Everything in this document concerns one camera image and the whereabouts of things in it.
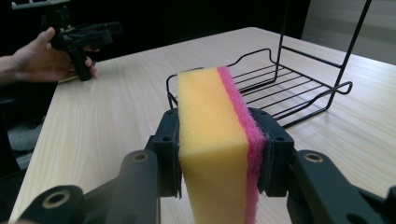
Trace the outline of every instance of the wooden table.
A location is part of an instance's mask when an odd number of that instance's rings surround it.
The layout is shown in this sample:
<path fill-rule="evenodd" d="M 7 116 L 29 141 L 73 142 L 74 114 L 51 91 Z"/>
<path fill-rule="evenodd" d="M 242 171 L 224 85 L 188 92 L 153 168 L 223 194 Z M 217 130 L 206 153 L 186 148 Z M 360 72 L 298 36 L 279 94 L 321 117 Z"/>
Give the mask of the wooden table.
<path fill-rule="evenodd" d="M 88 192 L 117 176 L 123 157 L 145 147 L 170 108 L 165 89 L 170 75 L 233 63 L 262 48 L 272 49 L 276 58 L 278 41 L 278 34 L 245 28 L 102 61 L 97 78 L 60 83 L 11 220 L 46 189 L 77 185 Z M 341 51 L 285 41 L 334 61 L 344 57 Z M 285 54 L 282 62 L 307 72 L 316 68 L 295 55 Z M 396 185 L 396 66 L 352 55 L 343 80 L 354 83 L 349 95 L 337 95 L 327 112 L 287 132 L 297 149 L 325 153 L 352 184 L 385 197 Z M 184 185 L 183 190 L 181 199 L 162 198 L 163 223 L 193 223 Z M 290 223 L 286 198 L 262 195 L 257 219 Z"/>

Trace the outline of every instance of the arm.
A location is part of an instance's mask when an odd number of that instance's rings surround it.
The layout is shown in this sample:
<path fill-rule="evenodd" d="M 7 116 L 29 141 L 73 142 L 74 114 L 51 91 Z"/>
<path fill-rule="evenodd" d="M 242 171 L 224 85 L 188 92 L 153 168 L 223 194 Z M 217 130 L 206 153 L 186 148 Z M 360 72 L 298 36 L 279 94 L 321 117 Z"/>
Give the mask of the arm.
<path fill-rule="evenodd" d="M 0 88 L 19 81 L 53 82 L 76 77 L 74 66 L 67 53 L 50 46 L 55 30 L 49 28 L 41 32 L 28 45 L 17 50 L 12 56 L 0 58 Z M 96 68 L 88 58 L 85 64 L 95 76 Z"/>

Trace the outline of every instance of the wall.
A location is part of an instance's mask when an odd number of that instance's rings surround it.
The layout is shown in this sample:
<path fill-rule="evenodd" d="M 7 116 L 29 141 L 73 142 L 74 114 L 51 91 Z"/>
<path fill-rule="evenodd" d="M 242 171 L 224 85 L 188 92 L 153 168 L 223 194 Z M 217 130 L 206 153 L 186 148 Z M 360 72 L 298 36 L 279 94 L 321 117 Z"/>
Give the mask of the wall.
<path fill-rule="evenodd" d="M 311 1 L 302 39 L 346 51 L 364 2 Z M 396 64 L 395 12 L 395 0 L 373 0 L 352 53 Z"/>
<path fill-rule="evenodd" d="M 290 22 L 288 35 L 300 38 L 309 0 L 291 2 L 298 2 L 290 7 L 297 20 Z M 248 26 L 280 32 L 285 1 L 71 0 L 68 6 L 74 25 L 120 22 L 122 35 L 114 35 L 112 44 L 90 55 L 102 61 Z M 40 22 L 39 9 L 14 11 L 11 0 L 0 1 L 0 55 L 11 54 L 35 38 Z"/>

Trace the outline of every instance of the sponge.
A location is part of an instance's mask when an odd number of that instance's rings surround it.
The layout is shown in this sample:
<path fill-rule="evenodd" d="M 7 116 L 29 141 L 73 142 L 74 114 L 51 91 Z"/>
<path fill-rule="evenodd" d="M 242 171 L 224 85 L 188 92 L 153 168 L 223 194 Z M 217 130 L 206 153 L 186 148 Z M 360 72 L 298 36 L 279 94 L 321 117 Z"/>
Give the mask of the sponge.
<path fill-rule="evenodd" d="M 265 137 L 230 70 L 191 70 L 177 83 L 178 159 L 195 223 L 255 223 Z"/>

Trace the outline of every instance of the wire rack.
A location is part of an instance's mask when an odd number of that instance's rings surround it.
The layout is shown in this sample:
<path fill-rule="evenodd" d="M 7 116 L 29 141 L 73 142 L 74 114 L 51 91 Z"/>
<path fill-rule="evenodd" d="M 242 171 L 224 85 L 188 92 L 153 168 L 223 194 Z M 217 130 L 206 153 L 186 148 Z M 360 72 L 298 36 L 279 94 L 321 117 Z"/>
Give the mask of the wire rack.
<path fill-rule="evenodd" d="M 347 67 L 347 61 L 355 45 L 371 0 L 365 1 L 342 63 L 330 62 L 312 54 L 289 48 L 283 44 L 289 4 L 288 0 L 276 61 L 273 60 L 270 49 L 258 49 L 242 55 L 235 63 L 227 65 L 233 75 L 233 81 L 247 106 L 266 111 L 285 129 L 328 110 L 332 105 L 335 94 L 347 95 L 351 92 L 353 83 L 350 81 L 341 83 L 341 78 Z M 304 74 L 297 71 L 297 69 L 286 66 L 281 62 L 282 50 L 299 54 L 316 63 L 333 67 L 333 69 L 337 70 L 336 74 L 332 76 L 333 83 L 325 83 L 319 78 L 314 78 L 315 76 Z M 171 75 L 166 79 L 167 97 L 171 108 L 177 106 L 176 86 L 177 74 Z"/>

